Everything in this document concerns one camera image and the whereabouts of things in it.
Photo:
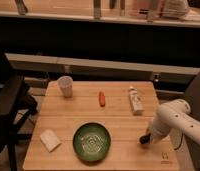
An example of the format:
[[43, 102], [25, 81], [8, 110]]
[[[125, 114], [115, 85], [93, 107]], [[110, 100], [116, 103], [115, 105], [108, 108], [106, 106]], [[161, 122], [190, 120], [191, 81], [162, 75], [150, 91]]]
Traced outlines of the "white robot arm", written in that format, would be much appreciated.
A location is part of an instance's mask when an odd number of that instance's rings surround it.
[[155, 143], [162, 140], [175, 128], [200, 145], [200, 121], [190, 117], [190, 112], [189, 103], [183, 99], [160, 104], [149, 123], [150, 141]]

